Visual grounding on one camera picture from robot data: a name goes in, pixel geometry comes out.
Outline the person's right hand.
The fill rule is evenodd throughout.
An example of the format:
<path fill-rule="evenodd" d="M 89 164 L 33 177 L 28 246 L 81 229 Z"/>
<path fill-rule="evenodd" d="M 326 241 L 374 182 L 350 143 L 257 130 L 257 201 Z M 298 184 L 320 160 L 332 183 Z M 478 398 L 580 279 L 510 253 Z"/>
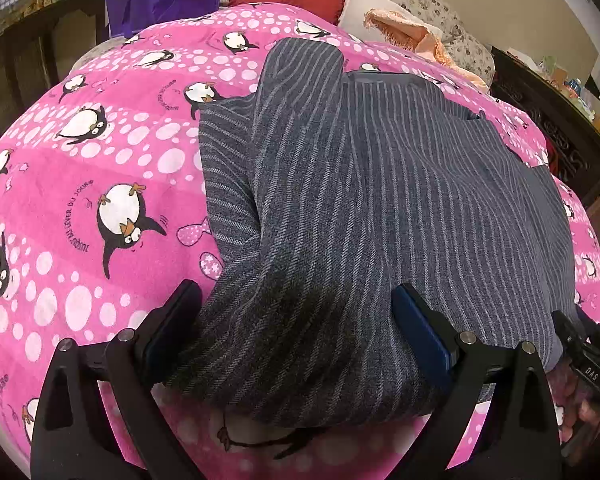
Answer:
<path fill-rule="evenodd" d="M 562 443 L 572 438 L 578 422 L 589 426 L 594 436 L 600 433 L 600 409 L 590 402 L 592 394 L 570 363 L 569 358 L 562 358 L 547 374 L 554 405 L 562 409 L 562 418 L 558 422 Z"/>

